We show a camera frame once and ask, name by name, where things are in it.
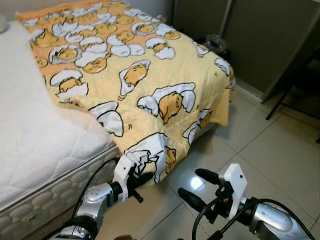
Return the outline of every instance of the mattress side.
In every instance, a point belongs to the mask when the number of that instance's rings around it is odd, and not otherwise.
[[[86,112],[53,104],[16,21],[0,37],[0,210],[114,142]]]
[[[116,167],[112,159],[118,154],[118,149],[114,146],[83,166],[1,210],[0,239],[24,238],[74,206],[89,178],[104,162],[107,162],[106,165],[93,178],[92,184],[98,185],[111,181]]]

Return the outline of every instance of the grout line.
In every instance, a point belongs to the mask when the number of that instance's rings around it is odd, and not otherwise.
[[[159,224],[161,224],[167,217],[169,217],[170,214],[172,214],[178,207],[181,206],[181,204],[183,204],[182,202],[177,206],[175,207],[167,216],[165,216],[158,224],[156,224],[150,231],[148,231],[142,238],[144,239],[149,233],[151,233],[157,226],[159,226]]]
[[[240,154],[237,153],[237,154],[234,155],[232,158],[230,158],[228,161],[226,161],[226,162],[222,165],[222,167],[220,167],[220,168],[216,171],[216,173],[219,173],[219,171],[221,171],[221,169],[222,169],[228,162],[231,162],[236,156],[240,156]]]
[[[166,183],[166,184],[171,188],[171,190],[174,192],[174,194],[181,200],[181,197],[178,195],[178,192],[175,192],[175,190],[170,186],[170,184],[166,181],[166,179],[164,179],[164,180],[165,180],[165,183]],[[203,183],[202,183],[197,189],[193,189],[193,191],[190,191],[190,192],[192,192],[192,193],[194,194],[195,191],[197,191],[199,188],[201,188],[202,185],[204,185],[206,182],[207,182],[206,180],[203,180]]]
[[[250,91],[250,90],[247,89],[246,87],[242,86],[241,83],[240,83],[240,84],[239,84],[239,83],[235,85],[235,92],[236,92],[236,94],[237,94],[238,92],[241,92],[241,93],[243,93],[244,95],[249,96],[249,98],[253,99],[254,101],[257,101],[257,102],[259,102],[259,103],[262,102],[262,99],[261,99],[258,95],[263,95],[263,92],[261,92],[260,94],[259,94],[259,93],[258,93],[258,94],[254,94],[252,91]]]
[[[257,136],[255,136],[251,141],[249,141],[243,148],[241,148],[239,151],[237,151],[237,154],[240,154],[240,152],[242,152],[243,149],[245,149],[249,144],[251,144],[257,137],[259,137],[264,131],[266,131],[271,125],[273,125],[275,123],[276,119],[270,123],[270,125],[268,125],[266,128],[264,128]]]
[[[245,96],[240,95],[240,94],[237,94],[237,96],[240,97],[240,98],[242,98],[242,99],[245,100],[246,102],[250,103],[251,105],[255,106],[256,108],[258,108],[259,110],[261,110],[262,112],[264,112],[264,113],[267,114],[267,115],[268,115],[268,114],[271,112],[271,110],[272,110],[272,109],[270,109],[269,111],[266,111],[266,109],[262,109],[262,108],[260,108],[259,106],[255,105],[254,103],[250,102],[248,99],[246,99]],[[280,106],[277,108],[276,112],[273,113],[273,116],[275,116],[276,114],[283,114],[283,113],[286,112],[287,110],[288,110],[288,107],[286,107],[286,106],[284,106],[284,105],[280,105]]]
[[[280,117],[282,117],[283,115],[285,115],[285,112],[286,110],[284,111],[279,111],[278,112],[278,116],[277,117],[274,117],[274,122],[277,121]]]
[[[272,180],[270,180],[266,175],[264,175],[261,171],[259,171],[255,166],[253,166],[244,156],[239,153],[239,156],[244,159],[244,161],[249,164],[253,169],[255,169],[259,174],[261,174],[264,178],[266,178],[273,186],[275,186],[278,190],[280,190],[287,198],[289,198],[292,202],[294,202],[306,215],[308,215],[311,219],[315,220],[306,210],[300,206],[294,199],[292,199],[289,195],[287,195],[282,189],[280,189]]]
[[[317,219],[315,220],[315,222],[313,223],[313,225],[310,227],[310,232],[312,231],[312,229],[314,228],[314,226],[316,225],[316,223],[318,222],[319,219],[320,219],[320,214],[317,217]]]
[[[303,123],[303,124],[305,124],[305,125],[308,125],[308,126],[310,126],[310,127],[313,127],[313,128],[315,128],[315,129],[320,129],[320,128],[316,127],[315,125],[312,125],[312,124],[310,124],[310,123],[307,123],[307,122],[305,122],[305,121],[302,121],[302,120],[300,120],[299,118],[296,118],[296,117],[294,117],[294,116],[288,115],[288,114],[286,114],[286,112],[283,112],[283,115],[287,116],[288,118],[294,119],[294,120],[296,120],[296,121],[298,121],[298,122],[300,122],[300,123]]]
[[[193,217],[194,220],[196,220],[197,217],[195,217],[192,212],[190,211],[190,209],[187,207],[187,205],[185,204],[185,202],[182,202],[182,204],[184,205],[184,207],[189,211],[189,213],[191,214],[191,216]],[[202,228],[202,230],[204,231],[204,233],[210,237],[209,233],[207,233],[206,229],[201,225],[201,221],[199,222],[199,226],[200,228]]]
[[[170,184],[167,182],[167,180],[166,179],[164,179],[165,180],[165,183],[169,186],[169,188],[172,190],[172,192],[178,197],[178,199],[180,200],[180,202],[182,202],[181,201],[181,198],[179,197],[179,195],[178,195],[178,193],[176,193],[175,192],[175,190],[170,186]]]
[[[214,133],[214,135],[219,138],[225,145],[227,145],[229,148],[231,148],[237,155],[237,150],[235,150],[232,146],[230,146],[226,141],[224,141],[222,138],[220,138],[216,133]]]
[[[302,135],[302,133],[299,132],[296,128],[293,128],[293,127],[290,127],[290,126],[286,125],[284,122],[280,121],[279,119],[276,119],[275,122],[277,122],[277,123],[280,124],[283,128],[285,128],[286,131],[293,132],[294,135],[295,135],[295,137],[296,137],[297,139],[299,138],[300,140],[303,140],[304,142],[306,142],[306,143],[308,143],[308,144],[311,144],[311,145],[313,145],[313,146],[318,147],[319,144],[316,143],[316,138],[314,138],[313,140],[311,140],[311,137],[310,137],[310,136],[307,137],[307,136],[305,136],[305,135]],[[318,131],[320,131],[320,128],[317,128],[317,127],[315,127],[315,126],[313,126],[313,125],[309,125],[309,127],[313,127],[313,128],[315,128],[315,129],[317,129]]]

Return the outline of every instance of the white mattress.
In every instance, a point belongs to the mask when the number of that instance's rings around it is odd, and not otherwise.
[[[18,23],[0,34],[0,211],[115,144],[91,115],[55,106]]]

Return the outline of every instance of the black chair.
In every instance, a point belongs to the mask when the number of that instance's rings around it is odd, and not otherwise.
[[[320,64],[320,48],[318,48],[313,55],[308,59],[306,64],[304,64],[301,68],[297,69],[297,71],[294,73],[291,83],[288,85],[286,90],[284,91],[281,98],[278,100],[278,102],[275,104],[271,112],[268,114],[268,116],[265,118],[266,120],[269,120],[272,115],[275,113],[277,108],[280,105],[284,105],[288,108],[291,108],[295,111],[298,111],[300,113],[306,114],[312,118],[320,120],[319,116],[315,116],[313,114],[310,114],[309,112],[306,112],[302,109],[298,109],[295,106],[289,105],[284,102],[286,96],[288,93],[292,90],[294,86],[296,86],[298,89],[303,90],[304,92],[308,93],[310,96],[317,96],[320,97],[320,69],[319,71],[314,71],[310,69],[308,66],[312,61],[318,61]],[[317,143],[320,143],[320,135],[319,138],[316,140]]]

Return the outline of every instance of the yellow blanket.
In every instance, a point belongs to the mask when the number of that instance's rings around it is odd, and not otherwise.
[[[65,3],[17,19],[52,100],[94,115],[137,176],[154,173],[149,184],[186,156],[199,129],[228,123],[230,65],[123,1]]]

